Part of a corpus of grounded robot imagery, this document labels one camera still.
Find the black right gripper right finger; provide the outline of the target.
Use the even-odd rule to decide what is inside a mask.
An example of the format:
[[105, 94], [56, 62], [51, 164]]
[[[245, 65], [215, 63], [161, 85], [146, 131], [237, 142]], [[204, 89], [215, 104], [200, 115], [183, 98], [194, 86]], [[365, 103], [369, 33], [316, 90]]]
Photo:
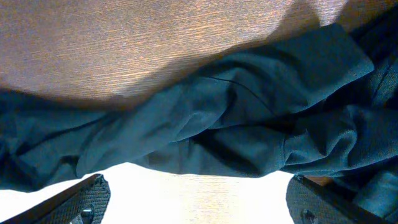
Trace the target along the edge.
[[295, 224], [386, 224], [302, 175], [289, 181], [286, 202]]

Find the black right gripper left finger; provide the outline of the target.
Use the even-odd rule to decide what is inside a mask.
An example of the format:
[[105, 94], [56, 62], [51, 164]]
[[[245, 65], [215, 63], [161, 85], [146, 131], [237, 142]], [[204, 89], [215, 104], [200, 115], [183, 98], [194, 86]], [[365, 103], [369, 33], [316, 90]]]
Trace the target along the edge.
[[104, 176], [94, 174], [2, 224], [101, 224], [110, 197]]

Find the black leggings red waistband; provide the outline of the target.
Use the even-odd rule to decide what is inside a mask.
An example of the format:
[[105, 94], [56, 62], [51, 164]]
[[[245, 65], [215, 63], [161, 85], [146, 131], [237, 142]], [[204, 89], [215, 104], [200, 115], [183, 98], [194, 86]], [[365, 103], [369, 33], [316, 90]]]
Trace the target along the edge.
[[1, 188], [131, 162], [173, 174], [332, 177], [397, 221], [397, 9], [226, 55], [131, 111], [1, 95]]

